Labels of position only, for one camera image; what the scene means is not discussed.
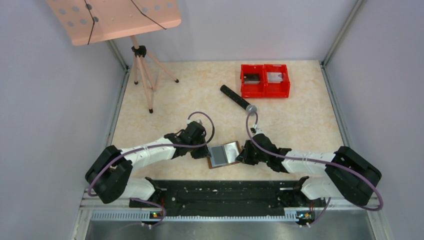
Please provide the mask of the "brown leather card holder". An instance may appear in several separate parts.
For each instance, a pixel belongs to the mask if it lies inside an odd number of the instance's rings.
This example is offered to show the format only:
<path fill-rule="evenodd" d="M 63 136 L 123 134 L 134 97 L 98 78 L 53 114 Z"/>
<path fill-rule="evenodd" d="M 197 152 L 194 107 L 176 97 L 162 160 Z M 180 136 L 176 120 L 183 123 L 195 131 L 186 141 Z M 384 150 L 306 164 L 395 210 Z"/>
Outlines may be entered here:
<path fill-rule="evenodd" d="M 226 167 L 239 163 L 236 160 L 241 152 L 241 147 L 238 141 L 211 146 L 208 150 L 210 153 L 210 156 L 207 157 L 209 169 Z"/>

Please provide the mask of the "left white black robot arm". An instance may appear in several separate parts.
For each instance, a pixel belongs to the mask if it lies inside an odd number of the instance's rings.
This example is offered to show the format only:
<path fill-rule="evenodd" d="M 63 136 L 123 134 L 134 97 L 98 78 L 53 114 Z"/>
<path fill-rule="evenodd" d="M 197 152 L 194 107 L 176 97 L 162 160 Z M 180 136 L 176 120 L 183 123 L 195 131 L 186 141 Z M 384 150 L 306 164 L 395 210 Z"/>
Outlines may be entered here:
<path fill-rule="evenodd" d="M 123 149 L 107 146 L 84 176 L 91 187 L 88 193 L 99 197 L 104 204 L 119 198 L 137 198 L 154 207 L 160 202 L 160 188 L 146 178 L 130 179 L 132 171 L 186 154 L 193 159 L 206 158 L 210 152 L 205 137 L 203 125 L 190 121 L 185 129 L 148 144 Z"/>

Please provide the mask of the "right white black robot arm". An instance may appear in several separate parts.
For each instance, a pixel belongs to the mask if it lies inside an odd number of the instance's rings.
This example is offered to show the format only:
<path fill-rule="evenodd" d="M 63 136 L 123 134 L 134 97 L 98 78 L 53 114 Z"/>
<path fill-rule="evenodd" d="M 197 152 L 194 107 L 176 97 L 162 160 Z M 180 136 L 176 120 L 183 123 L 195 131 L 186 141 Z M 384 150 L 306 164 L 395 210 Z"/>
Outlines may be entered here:
<path fill-rule="evenodd" d="M 299 152 L 277 147 L 258 133 L 245 142 L 236 161 L 247 165 L 265 163 L 278 173 L 304 174 L 293 192 L 293 200 L 299 206 L 322 198 L 343 198 L 367 210 L 373 196 L 379 201 L 376 211 L 384 205 L 377 190 L 381 172 L 347 146 L 329 153 Z"/>

